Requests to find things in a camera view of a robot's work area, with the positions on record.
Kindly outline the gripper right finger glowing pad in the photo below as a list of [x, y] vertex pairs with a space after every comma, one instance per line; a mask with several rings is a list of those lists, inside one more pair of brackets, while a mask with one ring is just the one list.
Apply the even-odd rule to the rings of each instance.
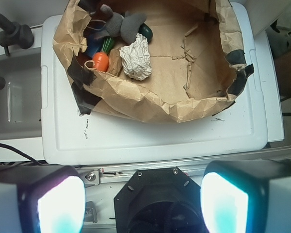
[[211, 233], [291, 233], [291, 159], [212, 161], [200, 203]]

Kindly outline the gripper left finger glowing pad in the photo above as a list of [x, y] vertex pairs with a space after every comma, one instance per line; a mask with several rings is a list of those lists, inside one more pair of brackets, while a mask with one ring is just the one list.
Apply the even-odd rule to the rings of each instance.
[[72, 166], [0, 166], [0, 233], [79, 233], [85, 203]]

